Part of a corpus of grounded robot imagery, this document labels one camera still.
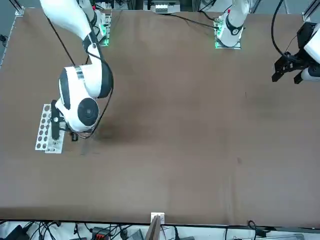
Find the black cable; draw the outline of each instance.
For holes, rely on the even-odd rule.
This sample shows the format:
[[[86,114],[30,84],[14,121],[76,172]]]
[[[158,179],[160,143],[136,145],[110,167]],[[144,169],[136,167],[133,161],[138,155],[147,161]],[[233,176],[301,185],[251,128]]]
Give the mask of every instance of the black cable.
[[[276,16],[277,16],[277,13],[280,9],[280,6],[281,4],[283,3],[284,0],[280,0],[279,1],[279,4],[278,6],[276,7],[275,11],[274,11],[274,14],[273,14],[273,17],[272,17],[272,21],[271,21],[271,40],[272,40],[272,44],[274,46],[274,48],[277,50],[277,52],[282,56],[284,57],[285,59],[287,59],[288,61],[291,61],[291,62],[296,62],[296,63],[302,63],[302,61],[294,58],[294,57],[289,57],[287,55],[285,55],[281,50],[280,48],[277,46],[276,44],[276,41],[275,41],[275,36],[274,36],[274,28],[275,28],[275,20],[276,20]]]
[[[225,13],[231,7],[232,7],[232,4],[230,6],[228,6],[227,9],[223,11],[223,13]]]
[[[130,228],[131,226],[132,226],[132,225],[126,226],[125,228],[123,228],[123,229],[122,229],[122,231],[124,231],[124,230],[126,230],[126,229]],[[116,236],[118,236],[120,233],[121,233],[121,231],[119,231],[117,234],[115,234],[113,237],[111,237],[111,238],[110,238],[110,240],[115,239],[115,238],[116,238]]]
[[[92,228],[88,228],[88,226],[87,226],[86,223],[85,223],[84,225],[85,225],[86,229],[88,229],[88,231],[89,231],[90,233],[92,233],[93,229],[92,229]]]
[[[69,57],[70,61],[72,62],[72,65],[73,65],[73,66],[75,66],[75,62],[74,62],[74,60],[73,60],[73,59],[72,59],[72,57],[70,56],[70,54],[69,54],[69,52],[68,52],[68,50],[67,50],[67,48],[66,48],[65,44],[62,42],[62,40],[61,40],[61,38],[60,38],[59,34],[57,33],[57,31],[56,31],[56,29],[55,29],[55,27],[53,26],[53,24],[51,23],[51,21],[50,21],[50,19],[49,19],[48,17],[47,17],[46,19],[48,20],[48,22],[49,22],[49,24],[50,24],[50,26],[51,26],[52,30],[53,30],[53,31],[54,31],[54,33],[55,33],[55,35],[58,37],[58,39],[59,39],[59,41],[60,41],[60,43],[61,43],[61,45],[62,45],[62,47],[63,47],[63,49],[64,49],[64,51],[65,51],[65,53],[68,55],[68,57]]]
[[[250,229],[254,230],[254,238],[253,238],[253,240],[256,240],[256,238],[257,238],[257,225],[256,225],[256,223],[254,221],[252,221],[252,220],[249,220],[248,221],[248,227]]]
[[[217,26],[211,26],[211,25],[208,25],[208,24],[204,24],[204,23],[201,23],[201,22],[198,22],[198,21],[191,20],[191,19],[189,19],[189,18],[185,18],[185,17],[183,17],[183,16],[178,16],[178,15],[173,15],[173,14],[168,15],[168,16],[177,17],[177,18],[180,18],[180,19],[183,19],[183,20],[192,22],[192,23],[194,23],[194,24],[198,24],[198,25],[201,25],[201,26],[205,26],[205,27],[208,27],[208,28],[219,29]]]
[[[225,228],[224,240],[227,240],[228,226]]]
[[[101,10],[104,10],[102,7],[100,7],[98,4],[95,4],[94,5],[97,9],[101,9]]]
[[[110,73],[112,74],[112,71],[111,71],[111,69],[110,69],[110,66],[109,66],[109,64],[106,62],[106,60],[102,59],[102,58],[99,57],[99,56],[96,56],[96,55],[92,54],[92,53],[89,52],[88,50],[86,50],[85,52],[86,52],[88,55],[90,55],[90,56],[92,56],[92,57],[94,57],[94,58],[96,58],[96,59],[99,59],[103,64],[106,65],[106,67],[109,69]],[[88,138],[90,138],[90,137],[95,133],[95,131],[96,131],[96,129],[97,129],[97,127],[98,127],[98,125],[99,125],[99,123],[100,123],[103,115],[105,114],[105,112],[106,112],[106,110],[107,110],[107,107],[108,107],[108,105],[109,105],[109,102],[110,102],[112,93],[114,92],[114,83],[112,82],[111,84],[112,84],[112,85],[111,85],[111,91],[110,91],[110,94],[109,94],[109,99],[108,99],[108,101],[106,102],[106,105],[105,105],[105,107],[104,107],[104,109],[103,109],[103,111],[102,111],[102,114],[100,115],[100,118],[99,118],[98,121],[96,122],[96,125],[95,125],[94,129],[92,130],[92,132],[91,132],[90,135],[88,135],[88,136],[82,136],[82,135],[79,134],[79,137],[80,137],[80,138],[82,138],[82,139],[88,139]]]
[[[55,224],[55,223],[54,223],[54,222],[51,222],[50,224],[45,223],[45,224],[43,225],[44,228],[45,228],[44,233],[43,233],[43,239],[45,239],[46,233],[47,233],[47,231],[48,231],[48,233],[50,234],[51,238],[52,238],[53,240],[56,240],[55,237],[52,235],[52,233],[51,233],[51,231],[50,231],[50,226],[53,225],[53,224]]]
[[[173,226],[173,227],[174,227],[174,240],[180,240],[177,227],[176,226]]]
[[[211,21],[214,21],[214,20],[215,20],[215,18],[209,17],[208,14],[206,14],[205,11],[200,10],[199,13],[203,13],[203,14],[205,15],[205,17],[206,17],[207,19],[211,20]]]
[[[82,238],[80,237],[80,234],[79,234],[78,223],[75,223],[74,232],[78,235],[79,240],[81,240]]]
[[[50,236],[51,236],[51,239],[56,240],[55,237],[52,235],[49,226],[48,226],[47,230],[48,230],[48,232],[49,232],[49,234],[50,234]]]
[[[201,8],[198,12],[202,11],[203,9],[205,9],[206,7],[208,7],[210,4],[212,4],[212,6],[210,8],[213,7],[213,5],[216,3],[217,0],[212,0],[210,1],[207,5],[205,5],[203,8]]]
[[[165,230],[164,230],[164,227],[162,225],[161,226],[161,230],[163,232],[163,235],[164,235],[164,240],[167,240],[167,237],[166,237],[166,233],[165,233]]]
[[[117,229],[118,229],[118,226],[115,226],[115,228],[112,229],[112,231],[114,230],[114,233],[112,234],[112,231],[111,231],[111,223],[110,223],[110,233],[109,233],[109,236],[110,236],[110,237],[114,236],[114,235],[116,234],[116,232],[117,232]]]
[[[297,37],[297,35],[295,35],[295,36],[291,39],[291,41],[290,41],[289,45],[286,47],[286,49],[285,49],[285,51],[284,51],[284,52],[286,52],[286,51],[288,50],[288,48],[290,47],[290,45],[291,45],[292,41],[293,41],[296,37]]]
[[[38,229],[40,229],[40,228],[42,227],[41,224],[42,224],[42,226],[45,225],[43,222],[40,222],[39,227],[33,232],[33,234],[32,234],[31,237],[30,237],[30,240],[32,240],[32,238],[34,237],[34,235],[36,234],[36,232],[38,231]]]

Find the brown table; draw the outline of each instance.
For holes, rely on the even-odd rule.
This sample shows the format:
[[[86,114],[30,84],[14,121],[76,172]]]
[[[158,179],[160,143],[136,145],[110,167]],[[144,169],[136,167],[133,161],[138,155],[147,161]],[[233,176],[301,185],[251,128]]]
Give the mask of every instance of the brown table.
[[[94,138],[66,137],[63,154],[34,147],[70,61],[40,9],[17,19],[0,70],[0,217],[318,226],[320,84],[294,85],[295,73],[271,82],[272,16],[250,14],[232,50],[173,16],[116,15],[103,49],[114,96]],[[277,16],[282,50],[301,25]],[[81,40],[57,29],[83,64]]]

